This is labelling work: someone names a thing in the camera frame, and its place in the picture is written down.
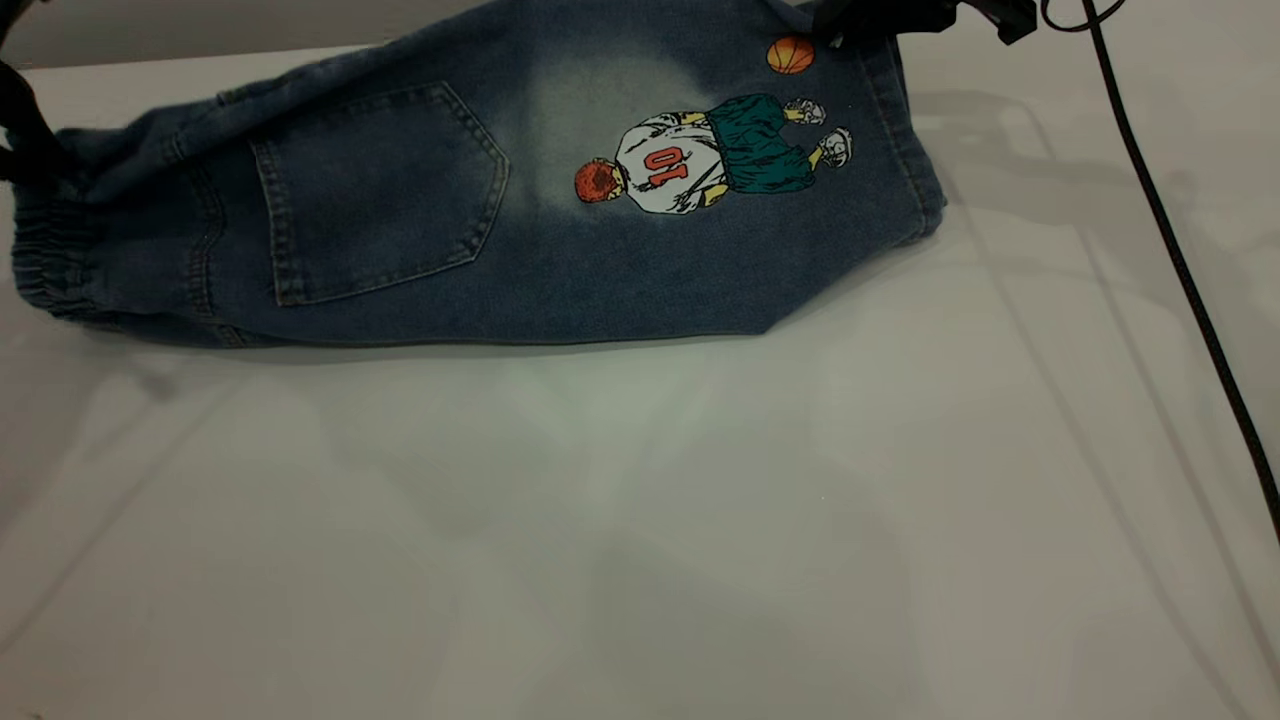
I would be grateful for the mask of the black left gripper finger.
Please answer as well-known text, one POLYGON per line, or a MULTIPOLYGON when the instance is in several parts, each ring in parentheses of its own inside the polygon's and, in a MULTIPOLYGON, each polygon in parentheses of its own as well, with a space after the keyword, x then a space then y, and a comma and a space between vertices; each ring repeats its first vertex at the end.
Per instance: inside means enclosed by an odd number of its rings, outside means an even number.
POLYGON ((1 126, 12 141, 1 151, 1 176, 14 184, 55 184, 67 173, 65 149, 45 120, 23 76, 1 64, 1 126))

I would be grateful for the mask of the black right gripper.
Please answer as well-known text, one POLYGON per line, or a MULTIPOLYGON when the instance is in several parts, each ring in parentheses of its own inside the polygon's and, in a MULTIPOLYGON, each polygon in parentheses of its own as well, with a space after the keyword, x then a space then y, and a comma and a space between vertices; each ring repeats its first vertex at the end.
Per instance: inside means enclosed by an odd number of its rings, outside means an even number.
MULTIPOLYGON (((965 0, 1011 46, 1034 33, 1039 9, 1032 0, 965 0)), ((812 35, 823 42, 855 44, 900 35, 941 33, 957 19, 959 1, 818 1, 812 35)))

